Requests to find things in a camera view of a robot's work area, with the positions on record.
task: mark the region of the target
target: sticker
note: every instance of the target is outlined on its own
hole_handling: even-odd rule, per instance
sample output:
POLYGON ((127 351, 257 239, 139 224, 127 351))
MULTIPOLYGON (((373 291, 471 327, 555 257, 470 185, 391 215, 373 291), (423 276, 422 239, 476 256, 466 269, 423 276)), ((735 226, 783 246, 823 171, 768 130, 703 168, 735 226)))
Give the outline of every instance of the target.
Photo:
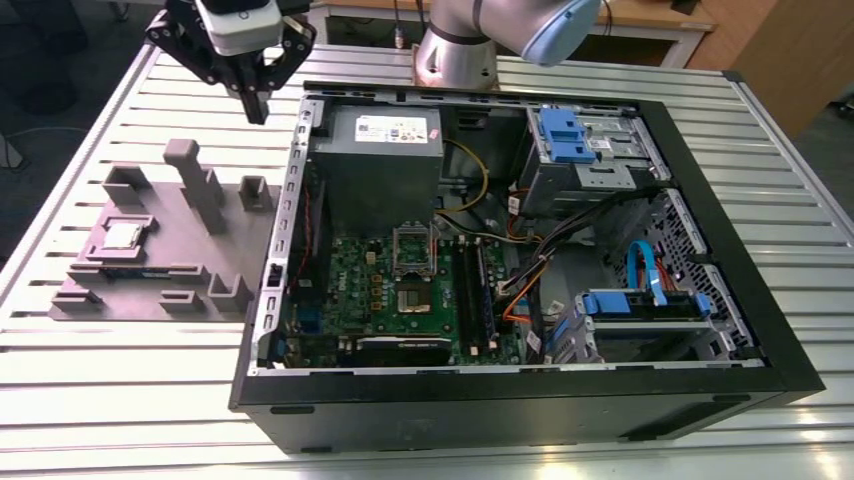
POLYGON ((563 305, 559 301, 552 300, 551 304, 548 305, 548 309, 543 313, 546 314, 546 316, 554 317, 555 315, 559 315, 563 312, 564 308, 566 308, 566 305, 563 305))
POLYGON ((598 149, 602 149, 602 150, 610 150, 611 149, 611 142, 608 142, 607 140, 590 139, 590 148, 598 148, 598 149))
POLYGON ((524 340, 528 342, 528 345, 531 346, 534 351, 539 353, 539 348, 543 346, 543 342, 534 333, 534 330, 528 330, 528 336, 524 338, 524 340))
POLYGON ((356 119, 356 142, 427 143, 427 119, 361 115, 356 119))
POLYGON ((519 215, 519 207, 522 207, 522 201, 516 197, 507 199, 507 210, 511 215, 519 215))
POLYGON ((679 25, 682 28, 695 28, 698 30, 711 30, 711 25, 706 24, 706 23, 691 23, 691 22, 683 22, 682 25, 679 25))

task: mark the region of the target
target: gray plastic block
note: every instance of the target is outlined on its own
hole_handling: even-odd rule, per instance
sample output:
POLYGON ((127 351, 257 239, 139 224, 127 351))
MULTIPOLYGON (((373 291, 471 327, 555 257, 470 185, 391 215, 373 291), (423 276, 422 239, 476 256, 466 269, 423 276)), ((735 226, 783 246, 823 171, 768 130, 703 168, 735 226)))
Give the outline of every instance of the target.
POLYGON ((53 306, 68 313, 91 313, 100 310, 101 299, 85 288, 56 292, 53 306))
POLYGON ((99 266, 101 262, 77 262, 68 269, 68 276, 77 283, 105 282, 107 277, 101 273, 99 266))
POLYGON ((167 313, 199 313, 204 311, 204 302, 193 290, 163 290, 157 302, 167 313))
POLYGON ((100 235, 89 238, 88 250, 84 250, 84 257, 89 261, 112 261, 112 262, 133 262, 141 263, 145 260, 144 242, 145 238, 157 228, 157 221, 152 215, 119 214, 108 215, 100 222, 101 228, 95 230, 100 235), (128 225, 139 226, 140 237, 136 245, 128 248, 109 248, 104 245, 111 229, 127 227, 128 225))
POLYGON ((169 277, 179 285, 207 285, 211 273, 204 265, 172 265, 169 277))
POLYGON ((219 210, 221 187, 212 170, 205 172, 199 166, 199 144, 195 140, 172 139, 165 145, 163 159, 177 169, 184 181, 184 195, 211 235, 224 233, 225 219, 219 210))
MULTIPOLYGON (((100 303, 76 308, 76 305, 68 306, 68 303, 81 303, 80 300, 69 302, 60 297, 60 302, 51 309, 51 318, 60 321, 244 321, 244 314, 240 312, 248 304, 244 289, 248 290, 251 299, 263 274, 275 210, 244 211, 240 186, 223 185, 224 201, 220 211, 229 228, 220 235, 209 235, 199 216, 187 207, 181 187, 180 183, 152 182, 151 188, 137 190, 143 206, 135 208, 144 212, 140 215, 123 213, 119 206, 112 202, 107 203, 75 263, 79 269, 71 269, 69 277, 73 278, 68 278, 61 287, 63 292, 91 290, 100 298, 100 303), (92 245, 103 244, 111 221, 144 216, 151 217, 151 228, 145 229, 141 240, 141 261, 123 261, 115 257, 103 262, 88 260, 85 254, 92 245), (217 304, 208 298, 213 274, 219 275, 223 284, 232 283, 236 276, 248 280, 248 284, 247 281, 240 283, 235 295, 231 293, 232 285, 221 291, 213 289, 213 293, 219 293, 215 295, 217 304), (193 291, 203 308, 197 311, 167 311, 160 304, 164 290, 193 291)), ((268 189, 275 204, 281 189, 269 185, 268 189)))
POLYGON ((208 298, 213 301, 220 312, 244 313, 253 297, 240 275, 235 276, 231 287, 225 286, 219 275, 213 275, 211 278, 208 298))
POLYGON ((247 212, 268 212, 272 210, 272 197, 264 177, 247 176, 240 180, 240 202, 247 212))
POLYGON ((141 206, 137 191, 151 188, 151 183, 139 167, 115 166, 101 186, 117 206, 141 206))

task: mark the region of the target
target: motherboard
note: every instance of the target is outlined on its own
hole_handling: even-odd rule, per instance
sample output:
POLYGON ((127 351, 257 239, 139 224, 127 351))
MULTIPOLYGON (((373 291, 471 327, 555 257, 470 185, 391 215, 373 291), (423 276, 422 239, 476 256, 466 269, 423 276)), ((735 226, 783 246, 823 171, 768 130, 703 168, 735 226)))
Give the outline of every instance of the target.
POLYGON ((448 365, 520 363, 518 335, 491 308, 490 292, 507 275, 502 245, 464 236, 434 239, 418 228, 333 239, 325 303, 292 311, 300 366, 339 367, 341 353, 367 341, 385 359, 393 358, 388 350, 419 355, 399 352, 405 342, 409 352, 424 346, 418 342, 436 342, 450 350, 448 365), (383 346, 384 339, 397 346, 383 346))

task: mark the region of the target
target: power supply label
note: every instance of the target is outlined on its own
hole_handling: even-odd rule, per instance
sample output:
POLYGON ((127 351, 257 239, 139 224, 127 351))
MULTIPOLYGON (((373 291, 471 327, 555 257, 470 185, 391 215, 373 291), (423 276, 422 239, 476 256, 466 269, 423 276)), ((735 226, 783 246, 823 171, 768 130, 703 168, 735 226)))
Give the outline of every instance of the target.
POLYGON ((356 142, 427 143, 427 119, 361 115, 356 119, 356 142))

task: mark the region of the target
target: gray plastic pillar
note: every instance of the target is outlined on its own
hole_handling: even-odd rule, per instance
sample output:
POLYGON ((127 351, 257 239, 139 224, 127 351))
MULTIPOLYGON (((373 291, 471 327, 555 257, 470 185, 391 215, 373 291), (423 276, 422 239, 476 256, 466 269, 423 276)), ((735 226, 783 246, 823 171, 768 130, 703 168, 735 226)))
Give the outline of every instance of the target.
POLYGON ((116 166, 109 170, 101 186, 117 207, 123 205, 141 207, 143 201, 139 198, 137 190, 151 188, 151 183, 148 183, 145 174, 139 167, 116 166))
POLYGON ((201 285, 211 280, 204 265, 171 265, 169 279, 181 285, 201 285))
POLYGON ((241 275, 235 275, 231 288, 223 283, 219 274, 213 274, 208 286, 208 298, 220 312, 245 312, 252 301, 252 292, 245 286, 241 275))
POLYGON ((191 206, 199 212, 201 223, 211 235, 228 229, 223 213, 219 210, 221 187, 212 171, 205 174, 199 166, 199 144, 195 140, 172 139, 165 145, 163 159, 177 169, 184 181, 184 195, 191 206))
POLYGON ((240 203, 247 212, 268 212, 272 210, 272 196, 264 177, 247 176, 240 180, 240 203))
POLYGON ((56 292, 52 303, 63 312, 77 313, 97 310, 103 301, 92 290, 80 288, 56 292))
POLYGON ((201 297, 192 290, 160 291, 159 304, 167 313, 199 313, 204 311, 201 297))
POLYGON ((101 262, 77 262, 68 267, 68 277, 77 283, 107 282, 101 274, 101 262))

